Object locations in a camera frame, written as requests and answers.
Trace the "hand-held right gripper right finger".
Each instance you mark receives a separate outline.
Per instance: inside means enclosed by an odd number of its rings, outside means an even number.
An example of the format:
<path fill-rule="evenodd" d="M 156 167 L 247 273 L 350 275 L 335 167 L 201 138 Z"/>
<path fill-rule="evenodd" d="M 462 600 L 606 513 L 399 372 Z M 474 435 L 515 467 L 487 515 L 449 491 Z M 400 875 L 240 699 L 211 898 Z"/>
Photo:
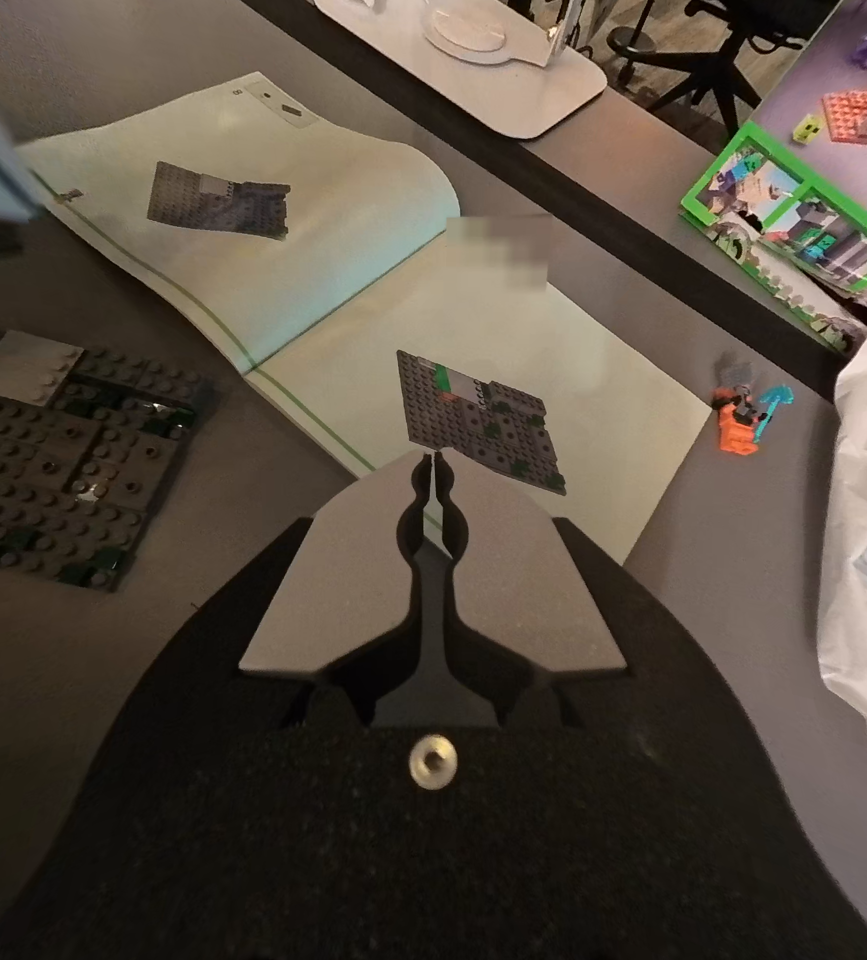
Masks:
<path fill-rule="evenodd" d="M 500 727 L 574 723 L 565 689 L 615 679 L 627 660 L 553 519 L 518 486 L 455 450 L 434 457 L 444 654 Z"/>

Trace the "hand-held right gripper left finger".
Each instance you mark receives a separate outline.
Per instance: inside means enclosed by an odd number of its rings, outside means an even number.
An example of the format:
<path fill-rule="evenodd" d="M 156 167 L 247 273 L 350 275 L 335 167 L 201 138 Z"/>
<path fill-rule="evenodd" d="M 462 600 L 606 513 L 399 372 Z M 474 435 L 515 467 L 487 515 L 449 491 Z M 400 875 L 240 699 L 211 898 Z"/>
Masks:
<path fill-rule="evenodd" d="M 238 663 L 255 678 L 341 690 L 364 726 L 416 672 L 432 456 L 408 452 L 322 507 Z"/>

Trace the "dark grey brick baseplate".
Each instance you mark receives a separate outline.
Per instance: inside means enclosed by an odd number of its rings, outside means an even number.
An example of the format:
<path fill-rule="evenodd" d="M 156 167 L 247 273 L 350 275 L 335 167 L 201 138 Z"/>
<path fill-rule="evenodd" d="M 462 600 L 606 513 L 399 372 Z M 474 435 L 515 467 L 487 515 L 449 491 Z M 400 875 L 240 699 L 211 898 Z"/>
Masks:
<path fill-rule="evenodd" d="M 188 367 L 0 329 L 0 570 L 114 592 L 211 392 Z"/>

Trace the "grey desk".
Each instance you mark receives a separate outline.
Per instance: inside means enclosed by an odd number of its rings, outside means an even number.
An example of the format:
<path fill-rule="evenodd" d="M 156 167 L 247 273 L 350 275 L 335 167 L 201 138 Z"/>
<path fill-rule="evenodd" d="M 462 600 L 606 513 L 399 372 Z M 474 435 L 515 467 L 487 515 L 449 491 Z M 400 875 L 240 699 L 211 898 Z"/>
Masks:
<path fill-rule="evenodd" d="M 539 138 L 490 130 L 317 11 L 245 6 L 347 79 L 832 401 L 847 359 L 796 322 L 680 215 L 712 156 L 608 89 Z"/>
<path fill-rule="evenodd" d="M 101 126 L 259 71 L 302 104 L 400 140 L 448 174 L 464 212 L 536 211 L 242 2 L 0 2 L 0 116 L 21 141 Z M 136 568 L 97 596 L 0 573 L 0 915 L 53 842 L 128 692 L 175 631 L 348 472 L 167 303 L 52 217 L 0 258 L 0 324 L 139 350 L 207 375 L 198 432 Z M 625 561 L 728 680 L 834 878 L 867 919 L 867 729 L 821 680 L 815 647 L 828 400 L 563 222 L 549 278 L 697 395 L 727 352 L 795 402 L 763 451 L 732 458 L 707 424 Z"/>

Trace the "orange toy figure with pickaxe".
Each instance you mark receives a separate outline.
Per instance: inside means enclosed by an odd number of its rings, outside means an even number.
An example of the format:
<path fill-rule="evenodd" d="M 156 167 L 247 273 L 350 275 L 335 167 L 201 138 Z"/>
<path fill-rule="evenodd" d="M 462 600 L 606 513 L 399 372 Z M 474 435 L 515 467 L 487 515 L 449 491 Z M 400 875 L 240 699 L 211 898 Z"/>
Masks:
<path fill-rule="evenodd" d="M 785 383 L 759 387 L 752 364 L 732 354 L 716 361 L 714 374 L 710 406 L 715 411 L 719 450 L 741 457 L 757 453 L 777 410 L 794 403 L 793 388 Z"/>

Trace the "open instruction booklet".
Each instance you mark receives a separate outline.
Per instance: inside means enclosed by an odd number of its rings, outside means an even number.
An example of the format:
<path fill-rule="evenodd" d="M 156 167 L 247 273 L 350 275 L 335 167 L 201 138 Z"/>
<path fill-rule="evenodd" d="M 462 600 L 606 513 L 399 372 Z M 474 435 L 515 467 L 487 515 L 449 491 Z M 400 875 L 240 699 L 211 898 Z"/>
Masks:
<path fill-rule="evenodd" d="M 451 448 L 626 560 L 709 419 L 463 218 L 447 175 L 260 73 L 19 146 L 51 213 L 355 478 Z"/>

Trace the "green toy box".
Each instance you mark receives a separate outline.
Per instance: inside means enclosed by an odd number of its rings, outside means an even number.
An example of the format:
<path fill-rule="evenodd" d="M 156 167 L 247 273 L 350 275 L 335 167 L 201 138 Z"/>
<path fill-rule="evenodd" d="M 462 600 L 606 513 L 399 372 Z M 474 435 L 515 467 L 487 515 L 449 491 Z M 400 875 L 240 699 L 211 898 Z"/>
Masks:
<path fill-rule="evenodd" d="M 867 2 L 841 2 L 682 198 L 833 350 L 867 339 Z"/>

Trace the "white stand with round disc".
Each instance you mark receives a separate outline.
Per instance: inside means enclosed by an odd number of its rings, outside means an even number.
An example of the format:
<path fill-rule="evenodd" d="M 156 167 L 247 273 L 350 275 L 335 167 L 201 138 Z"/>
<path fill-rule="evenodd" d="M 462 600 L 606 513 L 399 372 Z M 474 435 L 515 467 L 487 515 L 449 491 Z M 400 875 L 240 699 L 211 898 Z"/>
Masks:
<path fill-rule="evenodd" d="M 315 1 L 355 38 L 491 131 L 535 140 L 608 87 L 568 43 L 583 2 L 547 29 L 494 1 Z"/>

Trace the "black office chair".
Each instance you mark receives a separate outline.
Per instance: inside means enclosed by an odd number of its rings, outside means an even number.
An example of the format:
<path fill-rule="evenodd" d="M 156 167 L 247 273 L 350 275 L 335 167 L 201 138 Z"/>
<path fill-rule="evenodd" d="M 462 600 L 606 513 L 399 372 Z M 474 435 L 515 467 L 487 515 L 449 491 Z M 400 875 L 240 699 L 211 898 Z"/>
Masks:
<path fill-rule="evenodd" d="M 697 108 L 707 95 L 714 98 L 717 116 L 728 137 L 741 125 L 737 102 L 756 110 L 762 97 L 737 64 L 744 48 L 767 57 L 780 50 L 800 53 L 820 30 L 836 6 L 823 1 L 690 1 L 686 18 L 705 15 L 726 28 L 724 40 L 712 51 L 659 51 L 647 44 L 644 28 L 656 2 L 645 2 L 633 27 L 616 27 L 606 44 L 622 66 L 617 87 L 626 90 L 639 66 L 681 75 L 680 82 L 646 103 L 643 108 L 658 116 L 680 103 Z"/>

